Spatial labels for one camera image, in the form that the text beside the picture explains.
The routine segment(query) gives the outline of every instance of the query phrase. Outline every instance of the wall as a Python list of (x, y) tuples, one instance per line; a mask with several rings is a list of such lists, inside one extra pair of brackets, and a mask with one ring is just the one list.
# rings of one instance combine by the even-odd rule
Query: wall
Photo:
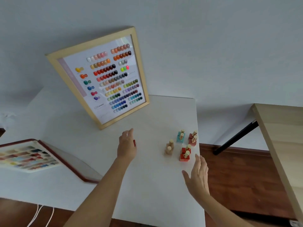
[[(200, 142), (222, 144), (253, 119), (252, 103), (302, 106), (302, 9), (303, 0), (0, 0), (0, 95), (14, 96), (0, 112), (24, 92), (64, 86), (45, 53), (135, 26), (149, 93), (196, 98)], [(259, 129), (234, 146), (267, 149)]]

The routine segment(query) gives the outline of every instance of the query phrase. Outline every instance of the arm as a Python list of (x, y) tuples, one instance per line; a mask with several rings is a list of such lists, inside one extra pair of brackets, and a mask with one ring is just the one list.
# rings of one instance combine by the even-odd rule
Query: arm
[(109, 226), (124, 174), (137, 153), (133, 139), (133, 129), (122, 133), (117, 158), (111, 168), (64, 227)]
[(202, 156), (195, 155), (196, 161), (191, 171), (191, 178), (182, 171), (189, 193), (204, 208), (218, 226), (226, 227), (253, 227), (236, 214), (222, 206), (209, 194), (208, 167)]

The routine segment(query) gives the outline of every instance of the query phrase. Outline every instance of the table leg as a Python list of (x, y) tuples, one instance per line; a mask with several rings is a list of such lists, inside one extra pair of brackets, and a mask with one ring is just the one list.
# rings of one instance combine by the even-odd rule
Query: table leg
[(224, 143), (221, 147), (218, 149), (214, 150), (212, 153), (214, 155), (220, 154), (223, 150), (227, 149), (230, 147), (232, 144), (234, 144), (236, 141), (238, 141), (240, 138), (244, 137), (247, 135), (249, 132), (251, 132), (253, 129), (258, 127), (259, 124), (256, 120), (248, 124), (246, 127), (244, 127), (239, 133), (237, 133), (234, 137), (232, 137), (230, 140), (228, 140), (226, 143)]

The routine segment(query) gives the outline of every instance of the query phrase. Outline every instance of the person's left arm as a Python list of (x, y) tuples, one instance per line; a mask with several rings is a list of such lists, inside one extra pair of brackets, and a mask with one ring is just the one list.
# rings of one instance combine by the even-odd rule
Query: person's left arm
[(137, 153), (133, 139), (133, 129), (122, 133), (114, 163), (64, 227), (109, 226), (124, 174)]

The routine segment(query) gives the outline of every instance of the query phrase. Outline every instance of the white table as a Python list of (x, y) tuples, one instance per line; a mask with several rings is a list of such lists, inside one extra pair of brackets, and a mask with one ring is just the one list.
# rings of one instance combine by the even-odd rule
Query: white table
[[(165, 156), (169, 139), (185, 129), (198, 129), (194, 99), (150, 96), (150, 104), (99, 130), (66, 87), (44, 88), (29, 104), (19, 122), (0, 138), (0, 144), (34, 138), (69, 152), (104, 175), (116, 157), (122, 131), (134, 128), (138, 154), (124, 176), (113, 218), (154, 226), (205, 226), (204, 210), (188, 193), (181, 170), (181, 144)], [(76, 210), (93, 190), (68, 168), (55, 167), (32, 174), (0, 169), (0, 197)]]

